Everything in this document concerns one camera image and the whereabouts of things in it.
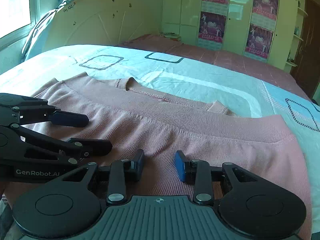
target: ribbed knit fabric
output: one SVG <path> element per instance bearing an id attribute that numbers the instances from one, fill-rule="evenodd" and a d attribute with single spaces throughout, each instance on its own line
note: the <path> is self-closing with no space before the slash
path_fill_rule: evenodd
<path id="1" fill-rule="evenodd" d="M 132 78 L 98 81 L 86 73 L 57 82 L 39 97 L 64 111 L 86 114 L 90 122 L 85 128 L 51 123 L 28 128 L 62 140 L 76 137 L 112 142 L 114 147 L 108 155 L 86 161 L 110 165 L 116 159 L 132 158 L 139 148 L 144 150 L 142 179 L 128 185 L 128 194 L 191 196 L 193 186 L 180 182 L 175 170 L 173 156 L 177 150 L 212 166 L 233 162 L 299 196 L 307 207 L 300 236 L 310 239 L 306 165 L 295 136 L 280 115 L 234 117 L 219 102 L 206 104 L 179 98 L 144 88 Z M 216 197 L 222 196 L 218 184 L 215 192 Z M 19 183 L 11 183 L 5 190 L 10 204 L 20 193 Z"/>

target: bed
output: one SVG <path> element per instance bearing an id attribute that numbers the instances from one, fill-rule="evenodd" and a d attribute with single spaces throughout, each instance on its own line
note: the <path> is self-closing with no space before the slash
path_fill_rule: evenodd
<path id="1" fill-rule="evenodd" d="M 46 44 L 46 52 L 0 75 L 0 91 L 30 96 L 52 78 L 60 81 L 87 72 L 100 80 L 133 77 L 143 86 L 182 98 L 207 103 L 218 100 L 242 117 L 280 114 L 296 135 L 305 156 L 311 184 L 312 232 L 319 232 L 320 108 L 282 70 L 230 52 L 185 45 L 152 30 L 146 28 L 139 36 L 128 34 L 123 38 L 118 33 L 114 39 L 118 40 L 117 47 L 58 48 L 85 42 L 67 39 L 68 42 L 59 43 L 56 39 L 51 47 Z"/>

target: metal screw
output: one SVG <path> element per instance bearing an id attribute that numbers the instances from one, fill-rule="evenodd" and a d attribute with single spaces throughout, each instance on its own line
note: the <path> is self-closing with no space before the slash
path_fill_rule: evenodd
<path id="1" fill-rule="evenodd" d="M 71 164 L 77 164 L 77 163 L 78 163 L 78 161 L 77 161 L 76 159 L 74 159 L 74 158 L 70 158 L 70 159 L 69 159 L 69 162 L 70 162 Z"/>
<path id="2" fill-rule="evenodd" d="M 108 199 L 110 201 L 121 201 L 124 199 L 124 196 L 122 194 L 119 193 L 114 193 L 108 196 Z"/>
<path id="3" fill-rule="evenodd" d="M 196 195 L 196 199 L 199 201 L 209 201 L 211 199 L 211 196 L 207 193 L 201 193 Z"/>

